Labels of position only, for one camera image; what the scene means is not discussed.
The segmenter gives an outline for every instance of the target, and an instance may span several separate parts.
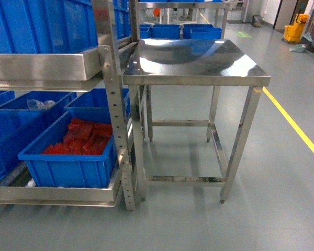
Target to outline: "table leg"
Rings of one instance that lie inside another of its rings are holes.
[[[230,155],[228,168],[227,168],[227,181],[221,190],[220,198],[221,203],[228,198],[231,186],[234,182],[237,169],[239,167],[242,153],[245,147],[246,139],[248,138],[250,127],[256,112],[258,102],[262,93],[262,87],[249,87],[246,96],[243,113],[240,120],[240,125],[237,130],[236,139]]]
[[[151,107],[151,86],[147,85],[147,124],[148,124],[148,137],[150,142],[153,138],[152,131],[152,107]]]
[[[214,86],[213,87],[213,95],[211,98],[210,103],[210,112],[209,112],[209,118],[208,118],[208,128],[207,128],[207,143],[209,143],[210,139],[212,139],[211,131],[213,129],[213,124],[215,121],[215,115],[216,115],[216,109],[218,107],[218,100],[219,100],[219,94],[220,94],[220,86]]]
[[[215,27],[218,27],[218,20],[219,20],[219,9],[215,9],[215,21],[214,21]]]
[[[143,85],[140,87],[140,95],[142,96],[142,99],[140,99],[142,135],[143,135],[143,139],[145,139],[145,112],[144,112],[145,104],[142,104],[142,103],[144,103],[146,101],[146,98],[143,97],[143,95],[146,95],[146,93],[144,93],[144,86]]]
[[[140,86],[129,86],[130,109],[132,119],[132,130],[135,146],[135,157],[138,177],[138,189],[142,201],[147,197],[147,186],[145,184],[144,162],[143,162],[143,137],[140,119]]]

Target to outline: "red item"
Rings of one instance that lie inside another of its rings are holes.
[[[43,154],[101,155],[112,133],[111,124],[72,118],[63,143],[49,145]]]
[[[43,152],[43,154],[69,154],[70,150],[62,143],[57,143],[52,146],[49,145]]]
[[[113,129],[111,124],[96,123],[93,128],[93,132],[100,136],[111,136],[113,134]]]

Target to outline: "perforated metal post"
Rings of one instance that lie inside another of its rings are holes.
[[[121,169],[121,183],[126,207],[135,209],[132,164],[129,155],[128,132],[122,90],[118,43],[113,2],[92,0],[95,26],[98,35],[100,60],[103,62],[103,76],[113,126],[118,162]]]

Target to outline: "clear plastic bag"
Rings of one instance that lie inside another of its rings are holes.
[[[55,104],[56,102],[53,100],[47,100],[44,103],[36,99],[27,100],[29,109],[47,110],[53,107]]]

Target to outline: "yellow floor line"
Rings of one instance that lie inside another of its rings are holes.
[[[199,9],[199,13],[200,15],[203,17],[203,19],[210,25],[210,22],[207,20],[207,18],[201,13],[200,9]]]
[[[291,116],[287,113],[287,111],[279,104],[277,99],[275,99],[265,87],[263,87],[263,92],[268,96],[268,98],[277,107],[277,109],[282,113],[282,115],[288,121],[288,123],[293,127],[293,129],[298,133],[298,135],[302,138],[302,140],[306,143],[306,145],[308,145],[308,147],[314,153],[314,143],[307,137],[307,135],[297,125],[297,123],[291,118]]]

